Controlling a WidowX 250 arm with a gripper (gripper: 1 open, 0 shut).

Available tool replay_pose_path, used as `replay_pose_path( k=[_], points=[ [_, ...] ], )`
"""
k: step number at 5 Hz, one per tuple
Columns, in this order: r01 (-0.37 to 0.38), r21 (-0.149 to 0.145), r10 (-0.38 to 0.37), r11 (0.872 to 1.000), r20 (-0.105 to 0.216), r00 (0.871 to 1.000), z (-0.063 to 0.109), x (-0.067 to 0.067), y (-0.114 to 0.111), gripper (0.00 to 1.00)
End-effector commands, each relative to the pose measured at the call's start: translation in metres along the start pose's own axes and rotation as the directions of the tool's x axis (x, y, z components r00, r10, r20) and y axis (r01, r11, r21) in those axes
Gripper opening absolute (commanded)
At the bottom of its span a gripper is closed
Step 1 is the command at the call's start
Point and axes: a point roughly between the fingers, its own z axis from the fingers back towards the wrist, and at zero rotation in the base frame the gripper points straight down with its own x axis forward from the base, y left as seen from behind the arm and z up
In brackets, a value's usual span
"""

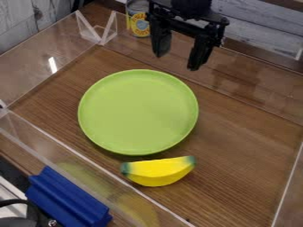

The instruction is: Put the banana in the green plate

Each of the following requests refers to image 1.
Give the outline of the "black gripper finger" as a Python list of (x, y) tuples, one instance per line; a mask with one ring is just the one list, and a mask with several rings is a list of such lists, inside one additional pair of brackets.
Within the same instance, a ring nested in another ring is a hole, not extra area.
[(160, 58), (170, 49), (172, 31), (162, 20), (150, 19), (150, 47)]
[(206, 62), (213, 49), (212, 38), (208, 35), (197, 35), (189, 53), (186, 68), (196, 71)]

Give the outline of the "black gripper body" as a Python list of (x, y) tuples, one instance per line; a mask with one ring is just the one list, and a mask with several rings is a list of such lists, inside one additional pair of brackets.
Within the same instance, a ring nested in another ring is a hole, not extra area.
[(205, 32), (216, 39), (224, 37), (226, 17), (216, 13), (212, 0), (148, 0), (148, 21), (158, 20), (177, 32)]

